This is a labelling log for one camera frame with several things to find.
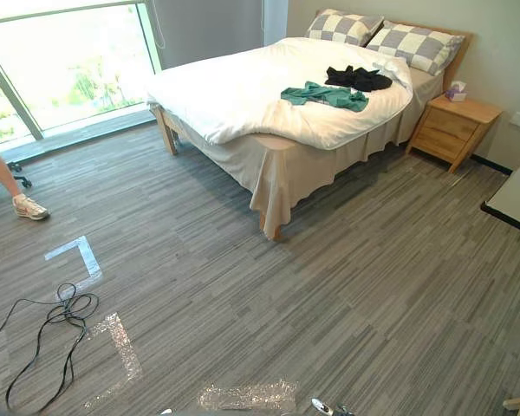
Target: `nightstand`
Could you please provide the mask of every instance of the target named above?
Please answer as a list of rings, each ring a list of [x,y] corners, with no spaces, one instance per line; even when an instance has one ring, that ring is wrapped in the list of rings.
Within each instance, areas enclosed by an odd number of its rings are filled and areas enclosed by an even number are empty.
[[[430,153],[451,163],[449,172],[453,173],[501,113],[490,104],[469,99],[451,102],[441,95],[427,103],[406,153],[413,147]]]

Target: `electrical cord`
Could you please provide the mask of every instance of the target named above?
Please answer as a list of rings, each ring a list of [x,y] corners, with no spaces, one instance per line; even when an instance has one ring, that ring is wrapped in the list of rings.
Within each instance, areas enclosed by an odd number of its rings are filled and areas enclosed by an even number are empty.
[[[160,44],[156,41],[156,38],[154,38],[154,43],[159,49],[165,49],[166,48],[166,39],[164,39],[164,33],[162,32],[162,28],[159,25],[159,18],[158,18],[158,12],[156,11],[156,3],[154,0],[151,0],[150,3],[153,4],[153,14],[156,19],[156,32],[158,33],[159,38],[161,39]]]
[[[73,292],[71,293],[71,296],[62,297],[62,288],[64,286],[69,286]],[[37,303],[40,305],[55,305],[47,314],[46,314],[46,321],[41,325],[38,334],[36,336],[36,351],[33,358],[27,363],[27,365],[19,372],[19,374],[16,376],[16,378],[10,383],[8,386],[8,390],[6,390],[6,406],[8,407],[8,410],[12,411],[12,406],[10,404],[10,394],[11,389],[16,384],[17,380],[23,373],[25,373],[29,367],[31,367],[32,364],[35,363],[36,358],[38,357],[40,350],[41,350],[41,338],[42,338],[42,332],[44,328],[49,324],[55,324],[55,323],[61,323],[61,322],[67,322],[70,325],[73,325],[74,327],[77,327],[81,330],[77,338],[75,339],[73,345],[71,346],[71,349],[68,352],[68,356],[66,357],[66,360],[63,364],[63,376],[62,376],[62,382],[60,383],[60,386],[58,387],[58,390],[54,394],[54,396],[46,402],[46,404],[41,407],[36,412],[39,413],[42,410],[44,410],[46,407],[50,406],[58,397],[60,397],[69,386],[71,386],[71,383],[73,382],[75,378],[74,374],[74,368],[73,368],[73,353],[77,346],[79,345],[79,342],[83,339],[85,334],[88,331],[86,319],[88,319],[98,308],[98,305],[100,303],[100,298],[95,295],[94,293],[83,293],[80,295],[77,295],[77,288],[72,283],[63,283],[60,286],[58,286],[58,289],[56,290],[56,294],[58,296],[58,299],[60,301],[58,302],[38,302],[33,301],[30,299],[17,299],[16,302],[13,304],[13,306],[10,309],[10,312],[6,316],[6,319],[3,321],[2,325],[0,326],[0,332],[5,328],[6,324],[8,323],[9,318],[11,317],[11,314],[13,314],[14,309],[16,308],[17,304],[19,302],[31,302],[31,303]]]

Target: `bed leg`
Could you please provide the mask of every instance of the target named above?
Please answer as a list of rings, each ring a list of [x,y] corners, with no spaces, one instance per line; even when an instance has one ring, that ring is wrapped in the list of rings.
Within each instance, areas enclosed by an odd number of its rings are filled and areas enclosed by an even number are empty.
[[[162,139],[164,139],[167,150],[169,150],[172,155],[176,155],[177,149],[175,148],[175,143],[173,142],[173,132],[170,127],[166,126],[164,116],[162,115],[162,108],[160,106],[154,106],[151,108],[151,111],[153,112],[154,117],[156,117],[158,128],[162,133]]]
[[[274,241],[280,241],[283,238],[283,234],[281,233],[281,225],[278,225],[276,228],[276,234],[274,235]]]

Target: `green shirt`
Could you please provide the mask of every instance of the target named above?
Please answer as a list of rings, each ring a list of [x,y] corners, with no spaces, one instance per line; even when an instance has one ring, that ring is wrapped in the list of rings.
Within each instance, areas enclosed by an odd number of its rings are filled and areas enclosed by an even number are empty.
[[[348,108],[356,113],[366,108],[368,98],[357,91],[351,94],[349,88],[323,87],[312,81],[307,81],[304,88],[287,88],[281,92],[281,98],[288,100],[296,106],[301,106],[306,101],[322,102],[331,107]]]

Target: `gray and white checkered pillowcase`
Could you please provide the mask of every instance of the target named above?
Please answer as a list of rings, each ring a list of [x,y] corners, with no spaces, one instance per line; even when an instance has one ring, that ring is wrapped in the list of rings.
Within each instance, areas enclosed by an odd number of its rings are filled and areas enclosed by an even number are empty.
[[[382,16],[348,15],[324,10],[306,31],[306,37],[364,46],[383,22]]]
[[[464,38],[386,20],[366,49],[402,56],[409,66],[439,75],[454,59]]]

